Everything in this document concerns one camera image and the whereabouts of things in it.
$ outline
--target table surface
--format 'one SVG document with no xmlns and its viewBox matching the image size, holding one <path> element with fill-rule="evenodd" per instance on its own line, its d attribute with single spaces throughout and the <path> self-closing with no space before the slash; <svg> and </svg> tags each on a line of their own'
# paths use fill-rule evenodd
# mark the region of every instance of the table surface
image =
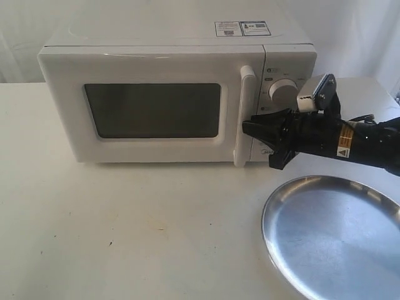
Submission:
<svg viewBox="0 0 400 300">
<path fill-rule="evenodd" d="M 400 116 L 373 79 L 340 79 L 343 116 Z M 0 84 L 0 299 L 302 299 L 274 269 L 261 212 L 311 174 L 399 202 L 384 170 L 300 154 L 267 164 L 81 164 L 45 84 Z"/>
</svg>

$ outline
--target label sticker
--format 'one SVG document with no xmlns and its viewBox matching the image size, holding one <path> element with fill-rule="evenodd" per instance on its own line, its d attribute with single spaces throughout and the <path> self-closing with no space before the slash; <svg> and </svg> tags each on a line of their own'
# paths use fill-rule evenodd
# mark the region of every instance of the label sticker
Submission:
<svg viewBox="0 0 400 300">
<path fill-rule="evenodd" d="M 339 142 L 337 144 L 336 156 L 340 158 L 349 158 L 351 143 L 353 142 L 354 129 L 347 124 L 342 125 L 342 131 L 340 132 Z"/>
<path fill-rule="evenodd" d="M 240 23 L 236 21 L 215 22 L 217 36 L 243 36 Z"/>
<path fill-rule="evenodd" d="M 270 36 L 271 32 L 268 29 L 265 21 L 241 21 L 244 36 Z"/>
</svg>

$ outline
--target microwave control panel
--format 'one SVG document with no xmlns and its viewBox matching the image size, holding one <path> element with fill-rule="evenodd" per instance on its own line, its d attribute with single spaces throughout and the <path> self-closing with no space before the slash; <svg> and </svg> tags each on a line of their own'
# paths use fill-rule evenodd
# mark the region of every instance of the microwave control panel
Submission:
<svg viewBox="0 0 400 300">
<path fill-rule="evenodd" d="M 266 60 L 257 114 L 297 108 L 297 95 L 312 76 L 316 52 L 311 45 L 265 46 Z M 251 161 L 268 161 L 273 150 L 254 139 Z"/>
</svg>

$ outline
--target microwave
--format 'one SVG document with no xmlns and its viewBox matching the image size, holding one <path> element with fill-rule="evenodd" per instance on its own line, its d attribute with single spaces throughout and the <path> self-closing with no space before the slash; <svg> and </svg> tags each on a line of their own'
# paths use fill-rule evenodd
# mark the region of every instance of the microwave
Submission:
<svg viewBox="0 0 400 300">
<path fill-rule="evenodd" d="M 38 55 L 79 162 L 268 161 L 254 114 L 296 108 L 316 51 L 274 0 L 95 0 Z"/>
</svg>

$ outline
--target silver tray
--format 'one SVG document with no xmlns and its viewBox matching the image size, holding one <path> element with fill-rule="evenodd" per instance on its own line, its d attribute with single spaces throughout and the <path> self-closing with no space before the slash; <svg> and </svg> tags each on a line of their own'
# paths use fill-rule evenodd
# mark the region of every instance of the silver tray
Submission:
<svg viewBox="0 0 400 300">
<path fill-rule="evenodd" d="M 400 299 L 400 212 L 358 182 L 309 176 L 267 200 L 271 261 L 308 299 Z"/>
</svg>

